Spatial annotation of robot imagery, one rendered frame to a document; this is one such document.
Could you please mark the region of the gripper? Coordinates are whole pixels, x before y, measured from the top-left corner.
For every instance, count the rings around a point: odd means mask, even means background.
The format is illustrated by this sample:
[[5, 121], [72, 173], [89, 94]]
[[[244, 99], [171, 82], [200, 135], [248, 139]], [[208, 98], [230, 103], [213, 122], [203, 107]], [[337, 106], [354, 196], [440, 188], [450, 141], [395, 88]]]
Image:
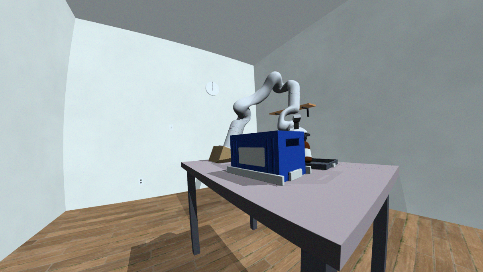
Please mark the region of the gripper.
[[310, 134], [307, 133], [307, 131], [301, 127], [299, 127], [299, 129], [294, 129], [294, 127], [292, 126], [290, 128], [289, 131], [304, 131], [304, 140], [306, 141], [307, 140], [307, 137], [310, 136]]

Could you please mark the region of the brown bottle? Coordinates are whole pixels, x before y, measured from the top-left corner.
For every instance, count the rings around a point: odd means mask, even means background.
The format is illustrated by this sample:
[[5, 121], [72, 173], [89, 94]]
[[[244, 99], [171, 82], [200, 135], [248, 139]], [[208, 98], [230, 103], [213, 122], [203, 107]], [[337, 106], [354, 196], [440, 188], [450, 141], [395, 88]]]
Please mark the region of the brown bottle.
[[306, 141], [304, 141], [304, 144], [305, 144], [305, 163], [310, 163], [312, 162], [310, 145]]

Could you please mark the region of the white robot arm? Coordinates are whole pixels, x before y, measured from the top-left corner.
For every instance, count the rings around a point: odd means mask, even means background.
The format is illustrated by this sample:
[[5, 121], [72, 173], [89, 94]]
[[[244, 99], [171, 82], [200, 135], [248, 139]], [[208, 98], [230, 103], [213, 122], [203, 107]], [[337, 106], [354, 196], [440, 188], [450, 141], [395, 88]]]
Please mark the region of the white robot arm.
[[274, 71], [267, 76], [264, 84], [258, 89], [258, 91], [251, 96], [237, 100], [233, 104], [233, 110], [238, 118], [232, 121], [223, 146], [230, 148], [230, 136], [242, 134], [245, 125], [251, 119], [251, 111], [249, 107], [264, 101], [272, 90], [275, 93], [289, 92], [289, 105], [288, 108], [283, 110], [279, 115], [277, 123], [278, 130], [289, 131], [292, 126], [294, 129], [299, 129], [299, 121], [301, 119], [300, 114], [293, 115], [292, 120], [284, 121], [285, 116], [299, 112], [299, 83], [294, 80], [289, 80], [283, 84], [280, 73]]

